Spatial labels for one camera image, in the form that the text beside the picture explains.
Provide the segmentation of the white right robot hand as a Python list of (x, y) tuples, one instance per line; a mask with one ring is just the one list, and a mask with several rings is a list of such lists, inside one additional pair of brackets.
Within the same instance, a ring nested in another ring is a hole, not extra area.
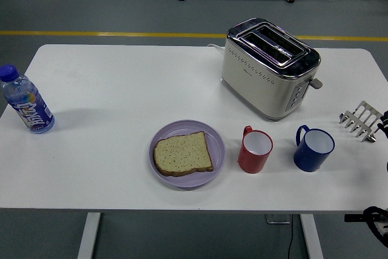
[(380, 123), (378, 123), (378, 129), (384, 132), (386, 138), (388, 138), (388, 111), (385, 111), (380, 117)]

